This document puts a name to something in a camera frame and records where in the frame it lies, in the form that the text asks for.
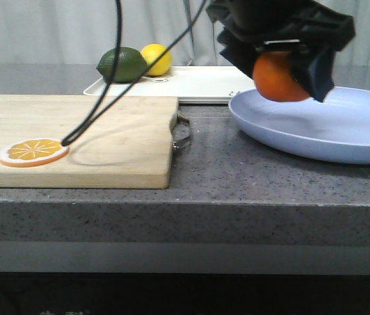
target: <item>orange slice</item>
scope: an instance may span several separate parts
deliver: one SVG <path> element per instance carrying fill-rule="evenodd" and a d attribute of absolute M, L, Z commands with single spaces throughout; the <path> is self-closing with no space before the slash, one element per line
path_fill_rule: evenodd
<path fill-rule="evenodd" d="M 68 146 L 62 146 L 58 139 L 35 138 L 3 148 L 0 162 L 11 167 L 32 167 L 56 161 L 68 151 Z"/>

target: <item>light blue plate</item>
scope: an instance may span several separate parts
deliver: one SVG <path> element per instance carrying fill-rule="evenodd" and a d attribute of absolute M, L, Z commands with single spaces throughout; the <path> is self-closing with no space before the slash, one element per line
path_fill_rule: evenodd
<path fill-rule="evenodd" d="M 253 89 L 233 97 L 229 109 L 242 131 L 278 150 L 370 164 L 370 91 L 335 87 L 320 103 L 272 102 Z"/>

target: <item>gray countertop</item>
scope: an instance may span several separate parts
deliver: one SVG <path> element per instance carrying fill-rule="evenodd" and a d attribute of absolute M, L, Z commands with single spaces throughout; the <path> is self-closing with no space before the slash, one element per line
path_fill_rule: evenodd
<path fill-rule="evenodd" d="M 93 65 L 0 64 L 0 94 L 81 94 Z M 336 67 L 370 90 L 370 67 Z M 165 190 L 0 188 L 0 242 L 370 247 L 370 166 L 292 156 L 248 137 L 225 106 L 187 106 L 192 145 Z"/>

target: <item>green lime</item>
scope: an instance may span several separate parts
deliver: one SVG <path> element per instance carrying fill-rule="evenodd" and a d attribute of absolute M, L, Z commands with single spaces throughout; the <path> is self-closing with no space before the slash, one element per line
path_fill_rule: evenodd
<path fill-rule="evenodd" d="M 105 82 L 110 80 L 115 49 L 104 53 L 96 69 L 104 77 Z M 113 79 L 114 83 L 129 83 L 136 79 L 147 68 L 147 62 L 141 53 L 130 47 L 120 47 L 118 67 Z"/>

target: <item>wooden cutting board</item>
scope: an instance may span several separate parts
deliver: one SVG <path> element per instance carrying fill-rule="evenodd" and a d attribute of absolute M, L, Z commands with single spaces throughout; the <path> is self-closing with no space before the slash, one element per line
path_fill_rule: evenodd
<path fill-rule="evenodd" d="M 0 150 L 29 138 L 64 138 L 96 99 L 87 95 L 0 95 Z M 62 159 L 23 168 L 0 163 L 0 187 L 166 188 L 177 110 L 176 97 L 126 96 L 74 142 Z"/>

